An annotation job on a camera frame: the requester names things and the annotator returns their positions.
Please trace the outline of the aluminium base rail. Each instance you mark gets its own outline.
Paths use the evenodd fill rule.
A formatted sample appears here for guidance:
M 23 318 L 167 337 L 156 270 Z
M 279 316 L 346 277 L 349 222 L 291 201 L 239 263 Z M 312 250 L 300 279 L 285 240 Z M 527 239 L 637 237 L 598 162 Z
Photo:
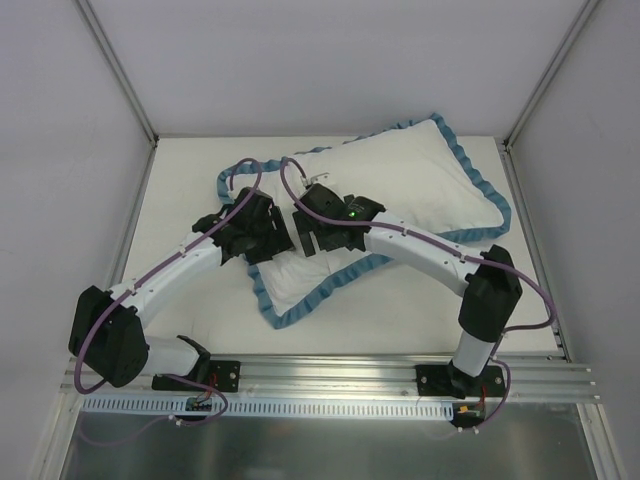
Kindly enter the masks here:
M 419 364 L 446 364 L 443 355 L 231 356 L 241 363 L 237 393 L 264 398 L 400 399 L 417 397 Z M 508 400 L 584 403 L 602 400 L 591 368 L 558 357 L 502 356 L 511 373 Z

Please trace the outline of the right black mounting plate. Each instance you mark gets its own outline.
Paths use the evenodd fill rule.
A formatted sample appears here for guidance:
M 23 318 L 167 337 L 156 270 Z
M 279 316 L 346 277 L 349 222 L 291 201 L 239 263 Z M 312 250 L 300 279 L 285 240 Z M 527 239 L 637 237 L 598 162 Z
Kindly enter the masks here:
M 506 379 L 498 366 L 485 366 L 472 377 L 452 364 L 419 364 L 415 366 L 416 388 L 423 397 L 501 398 L 506 393 Z

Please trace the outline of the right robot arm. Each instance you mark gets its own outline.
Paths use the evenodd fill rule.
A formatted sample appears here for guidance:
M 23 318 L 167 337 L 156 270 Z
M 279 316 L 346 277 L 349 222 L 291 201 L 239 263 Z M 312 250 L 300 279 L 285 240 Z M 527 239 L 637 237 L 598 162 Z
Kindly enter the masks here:
M 462 333 L 452 360 L 427 384 L 463 399 L 484 382 L 483 370 L 522 296 L 509 252 L 466 248 L 419 229 L 363 196 L 339 197 L 321 185 L 294 200 L 294 223 L 304 253 L 341 248 L 382 255 L 446 286 L 462 299 Z

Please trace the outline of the left aluminium frame post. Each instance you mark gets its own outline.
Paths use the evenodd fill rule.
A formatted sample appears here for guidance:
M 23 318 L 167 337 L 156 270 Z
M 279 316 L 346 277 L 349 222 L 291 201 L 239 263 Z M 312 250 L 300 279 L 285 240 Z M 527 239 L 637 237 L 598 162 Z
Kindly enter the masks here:
M 114 49 L 114 46 L 106 32 L 97 12 L 88 0 L 73 0 L 80 18 L 87 27 L 97 49 L 105 61 L 111 75 L 113 76 L 120 92 L 122 93 L 127 105 L 129 106 L 137 124 L 144 133 L 148 142 L 155 147 L 157 145 L 159 135 L 150 121 L 142 102 L 127 75 L 124 66 Z

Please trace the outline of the aluminium frame post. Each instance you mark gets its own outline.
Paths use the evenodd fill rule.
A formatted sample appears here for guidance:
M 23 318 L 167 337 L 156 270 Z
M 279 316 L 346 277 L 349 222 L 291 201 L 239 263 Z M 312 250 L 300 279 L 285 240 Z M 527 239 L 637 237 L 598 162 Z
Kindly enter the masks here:
M 528 96 L 514 124 L 505 136 L 502 145 L 507 152 L 509 152 L 515 145 L 529 119 L 534 114 L 538 105 L 559 74 L 561 67 L 569 56 L 569 53 L 580 39 L 583 31 L 591 22 L 601 4 L 601 0 L 587 0 L 582 2 L 567 31 L 564 33 L 560 43 L 554 50 L 551 59 L 536 82 L 531 94 Z
M 97 49 L 105 61 L 111 75 L 113 76 L 120 92 L 122 93 L 127 105 L 129 106 L 137 124 L 144 133 L 148 142 L 155 147 L 157 145 L 159 135 L 150 121 L 142 102 L 127 75 L 124 66 L 114 49 L 114 46 L 106 32 L 97 12 L 88 0 L 73 0 L 80 18 L 87 27 Z

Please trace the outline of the black mounting plate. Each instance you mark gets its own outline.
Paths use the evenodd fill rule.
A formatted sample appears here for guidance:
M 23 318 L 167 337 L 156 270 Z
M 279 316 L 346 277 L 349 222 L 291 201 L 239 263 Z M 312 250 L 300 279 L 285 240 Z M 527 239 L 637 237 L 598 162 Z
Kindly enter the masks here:
M 205 357 L 198 360 L 194 368 L 183 379 L 192 383 L 213 387 L 222 393 L 236 393 L 241 374 L 241 362 L 236 360 L 217 360 Z M 166 375 L 153 377 L 151 388 L 154 391 L 198 391 L 200 387 L 185 384 Z
M 485 366 L 472 377 L 452 364 L 419 364 L 415 366 L 416 388 L 423 397 L 501 398 L 506 393 L 506 379 L 498 366 Z

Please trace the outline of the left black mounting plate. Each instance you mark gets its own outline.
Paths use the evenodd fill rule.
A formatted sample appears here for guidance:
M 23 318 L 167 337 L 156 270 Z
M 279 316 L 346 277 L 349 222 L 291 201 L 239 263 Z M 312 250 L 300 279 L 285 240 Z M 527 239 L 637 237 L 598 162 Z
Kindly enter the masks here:
M 217 360 L 205 357 L 198 360 L 194 368 L 183 379 L 192 383 L 213 387 L 222 393 L 236 393 L 241 374 L 241 362 L 236 360 Z M 198 391 L 200 387 L 185 384 L 166 375 L 153 377 L 151 388 L 154 391 Z

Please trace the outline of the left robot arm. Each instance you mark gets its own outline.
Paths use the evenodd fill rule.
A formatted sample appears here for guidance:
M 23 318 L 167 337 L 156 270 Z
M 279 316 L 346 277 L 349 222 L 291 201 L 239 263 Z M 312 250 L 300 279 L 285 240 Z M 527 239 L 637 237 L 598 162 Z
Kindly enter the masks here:
M 158 338 L 145 329 L 169 300 L 197 276 L 243 257 L 251 265 L 292 250 L 280 208 L 268 194 L 245 187 L 231 205 L 197 220 L 165 259 L 141 277 L 106 290 L 90 286 L 77 301 L 68 349 L 76 359 L 74 386 L 84 366 L 115 388 L 151 375 L 160 389 L 197 390 L 213 385 L 206 348 L 179 335 Z

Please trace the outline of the right aluminium frame post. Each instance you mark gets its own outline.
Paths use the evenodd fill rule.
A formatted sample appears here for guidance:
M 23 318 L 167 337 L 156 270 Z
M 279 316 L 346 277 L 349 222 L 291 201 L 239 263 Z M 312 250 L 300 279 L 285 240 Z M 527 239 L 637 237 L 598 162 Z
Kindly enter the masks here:
M 536 82 L 531 94 L 528 96 L 514 124 L 505 136 L 502 145 L 507 152 L 509 152 L 515 145 L 529 119 L 534 114 L 538 105 L 559 74 L 561 67 L 569 56 L 569 53 L 580 39 L 583 31 L 591 22 L 601 4 L 601 0 L 587 0 L 582 2 L 567 31 L 564 33 L 560 43 L 554 50 L 551 59 Z

